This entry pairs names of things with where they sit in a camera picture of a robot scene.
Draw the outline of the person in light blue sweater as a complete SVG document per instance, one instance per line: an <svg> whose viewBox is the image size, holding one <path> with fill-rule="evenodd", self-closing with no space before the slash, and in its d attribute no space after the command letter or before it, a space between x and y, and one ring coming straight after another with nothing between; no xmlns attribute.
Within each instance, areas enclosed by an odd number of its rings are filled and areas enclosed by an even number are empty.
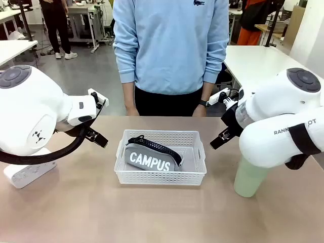
<svg viewBox="0 0 324 243"><path fill-rule="evenodd" d="M192 116L215 84L229 41L229 0L114 0L121 84L139 116Z"/></svg>

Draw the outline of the white perforated plastic basket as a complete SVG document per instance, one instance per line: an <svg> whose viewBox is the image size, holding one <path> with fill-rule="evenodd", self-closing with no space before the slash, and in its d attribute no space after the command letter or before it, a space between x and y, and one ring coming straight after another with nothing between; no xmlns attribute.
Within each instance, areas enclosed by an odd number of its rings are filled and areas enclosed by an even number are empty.
<svg viewBox="0 0 324 243"><path fill-rule="evenodd" d="M179 171L145 171L125 162L125 147L132 137L144 137L183 157ZM205 150L198 131L124 130L116 152L114 171L121 184L200 186L207 173Z"/></svg>

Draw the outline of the pale green cup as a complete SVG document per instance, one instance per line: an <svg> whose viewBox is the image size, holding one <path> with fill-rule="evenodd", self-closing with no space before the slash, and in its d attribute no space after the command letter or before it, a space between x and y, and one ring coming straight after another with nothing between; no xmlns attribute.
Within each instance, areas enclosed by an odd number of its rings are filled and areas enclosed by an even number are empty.
<svg viewBox="0 0 324 243"><path fill-rule="evenodd" d="M242 197L252 197L267 177L270 169L257 167L241 157L234 181L235 192Z"/></svg>

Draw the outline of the grey CAMPUS pencil case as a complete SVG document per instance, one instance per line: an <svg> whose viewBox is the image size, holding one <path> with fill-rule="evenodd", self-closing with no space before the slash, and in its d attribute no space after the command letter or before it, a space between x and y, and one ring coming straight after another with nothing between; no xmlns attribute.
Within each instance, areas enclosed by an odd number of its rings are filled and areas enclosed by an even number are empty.
<svg viewBox="0 0 324 243"><path fill-rule="evenodd" d="M130 138L124 151L125 162L145 171L179 171L183 157L169 147L150 141L140 135Z"/></svg>

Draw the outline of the bystander in black clothes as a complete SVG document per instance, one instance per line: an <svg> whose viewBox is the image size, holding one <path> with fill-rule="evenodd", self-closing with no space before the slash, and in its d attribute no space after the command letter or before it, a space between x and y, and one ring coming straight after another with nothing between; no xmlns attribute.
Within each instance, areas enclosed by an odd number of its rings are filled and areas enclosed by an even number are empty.
<svg viewBox="0 0 324 243"><path fill-rule="evenodd" d="M48 29L49 41L53 47L56 59L61 59L60 45L57 32L60 36L61 47L64 58L70 60L78 55L71 51L67 30L68 5L66 0L39 0L46 27Z"/></svg>

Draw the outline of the person's right hand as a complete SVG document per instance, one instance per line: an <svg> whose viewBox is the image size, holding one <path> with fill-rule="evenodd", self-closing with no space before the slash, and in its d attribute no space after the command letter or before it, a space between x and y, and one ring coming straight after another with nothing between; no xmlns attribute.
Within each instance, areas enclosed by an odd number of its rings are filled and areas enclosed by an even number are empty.
<svg viewBox="0 0 324 243"><path fill-rule="evenodd" d="M139 116L139 112L134 103L125 104L127 116Z"/></svg>

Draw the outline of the person's left hand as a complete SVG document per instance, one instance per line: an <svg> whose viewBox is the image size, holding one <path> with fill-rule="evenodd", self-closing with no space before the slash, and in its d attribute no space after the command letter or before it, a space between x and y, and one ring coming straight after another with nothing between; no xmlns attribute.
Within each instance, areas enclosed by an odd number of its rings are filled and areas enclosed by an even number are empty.
<svg viewBox="0 0 324 243"><path fill-rule="evenodd" d="M193 117L206 117L207 115L207 108L203 105L198 105L193 112Z"/></svg>

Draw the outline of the black vertical pole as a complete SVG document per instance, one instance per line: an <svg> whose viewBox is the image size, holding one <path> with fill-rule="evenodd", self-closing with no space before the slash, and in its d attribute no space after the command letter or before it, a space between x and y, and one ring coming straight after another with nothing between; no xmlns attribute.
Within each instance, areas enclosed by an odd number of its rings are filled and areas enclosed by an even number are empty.
<svg viewBox="0 0 324 243"><path fill-rule="evenodd" d="M24 23L24 27L25 27L25 31L27 33L27 37L29 41L33 41L28 23L27 23L27 19L26 19L26 15L25 15L25 9L23 7L23 1L22 0L17 0L18 6L20 8L20 12L21 12L21 16L23 18L23 23Z"/></svg>

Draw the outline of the white power strip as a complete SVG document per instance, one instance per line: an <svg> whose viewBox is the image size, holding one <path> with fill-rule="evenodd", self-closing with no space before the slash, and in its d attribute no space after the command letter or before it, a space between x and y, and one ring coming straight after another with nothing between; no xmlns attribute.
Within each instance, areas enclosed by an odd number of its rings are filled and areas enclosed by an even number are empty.
<svg viewBox="0 0 324 243"><path fill-rule="evenodd" d="M48 154L50 154L50 151L42 148L40 151L29 155L19 165L6 166L3 174L11 185L21 189L56 167L56 160L46 161L45 159L40 159L41 155Z"/></svg>

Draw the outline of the grey background workbench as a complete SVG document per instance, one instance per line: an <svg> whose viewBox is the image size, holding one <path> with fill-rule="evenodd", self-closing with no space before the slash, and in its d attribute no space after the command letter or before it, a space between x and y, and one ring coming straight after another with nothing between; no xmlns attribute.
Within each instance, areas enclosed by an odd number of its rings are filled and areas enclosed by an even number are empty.
<svg viewBox="0 0 324 243"><path fill-rule="evenodd" d="M68 7L68 20L73 34L69 40L75 43L92 44L93 54L104 38L101 8L96 4L74 3Z"/></svg>

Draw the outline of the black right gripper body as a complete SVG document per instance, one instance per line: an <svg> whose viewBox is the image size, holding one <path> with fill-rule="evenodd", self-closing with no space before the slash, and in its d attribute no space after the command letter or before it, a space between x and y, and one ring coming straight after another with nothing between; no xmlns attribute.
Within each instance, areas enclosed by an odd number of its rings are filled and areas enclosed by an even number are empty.
<svg viewBox="0 0 324 243"><path fill-rule="evenodd" d="M240 137L243 128L239 125L236 120L236 109L238 108L237 101L228 103L226 105L226 111L222 115L221 120L227 125L227 128L221 132L221 138L233 138Z"/></svg>

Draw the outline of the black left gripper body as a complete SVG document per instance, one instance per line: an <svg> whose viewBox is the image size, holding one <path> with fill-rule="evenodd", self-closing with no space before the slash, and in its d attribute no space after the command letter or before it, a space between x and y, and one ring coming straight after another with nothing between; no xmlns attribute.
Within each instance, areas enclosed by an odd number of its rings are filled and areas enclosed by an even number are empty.
<svg viewBox="0 0 324 243"><path fill-rule="evenodd" d="M67 121L60 121L56 124L54 132L64 132L66 134L79 134L82 130L86 130L88 126L81 123L77 126L72 126Z"/></svg>

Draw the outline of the bystander in orange trousers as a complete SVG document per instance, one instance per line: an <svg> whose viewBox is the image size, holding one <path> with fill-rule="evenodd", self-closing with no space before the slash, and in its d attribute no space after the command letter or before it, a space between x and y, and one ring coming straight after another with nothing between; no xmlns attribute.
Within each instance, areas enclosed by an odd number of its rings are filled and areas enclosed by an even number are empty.
<svg viewBox="0 0 324 243"><path fill-rule="evenodd" d="M242 0L240 17L239 46L256 46L261 30L256 24L265 24L267 16L275 11L273 0Z"/></svg>

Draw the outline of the person's left forearm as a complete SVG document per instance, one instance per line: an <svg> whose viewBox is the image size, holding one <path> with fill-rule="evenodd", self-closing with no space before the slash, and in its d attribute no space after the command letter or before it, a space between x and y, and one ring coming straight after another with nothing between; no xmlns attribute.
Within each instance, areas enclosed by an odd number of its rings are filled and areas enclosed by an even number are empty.
<svg viewBox="0 0 324 243"><path fill-rule="evenodd" d="M213 87L213 83L203 82L201 100L209 101Z"/></svg>

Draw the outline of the person's right forearm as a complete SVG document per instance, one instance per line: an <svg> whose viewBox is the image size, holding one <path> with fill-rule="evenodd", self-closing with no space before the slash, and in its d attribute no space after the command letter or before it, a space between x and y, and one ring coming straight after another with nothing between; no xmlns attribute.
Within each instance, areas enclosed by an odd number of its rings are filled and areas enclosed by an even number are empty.
<svg viewBox="0 0 324 243"><path fill-rule="evenodd" d="M123 88L123 93L124 93L125 107L135 106L135 103L134 103L134 82L123 83L122 88Z"/></svg>

